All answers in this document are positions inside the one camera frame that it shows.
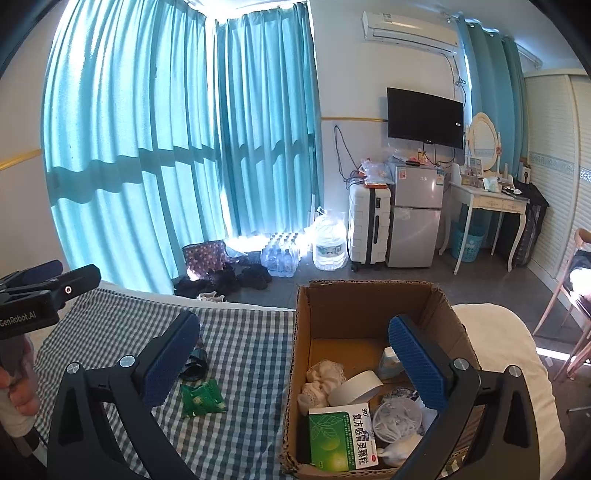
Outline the person's left hand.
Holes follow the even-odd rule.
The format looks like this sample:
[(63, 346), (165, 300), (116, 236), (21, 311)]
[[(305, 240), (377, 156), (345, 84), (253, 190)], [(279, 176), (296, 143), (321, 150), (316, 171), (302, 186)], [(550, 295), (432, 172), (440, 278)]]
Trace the person's left hand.
[(34, 347), (27, 335), (23, 337), (23, 345), (20, 377), (16, 379), (1, 368), (1, 388), (9, 390), (10, 401), (20, 414), (33, 417), (39, 411), (40, 402), (37, 395), (38, 376), (34, 371)]

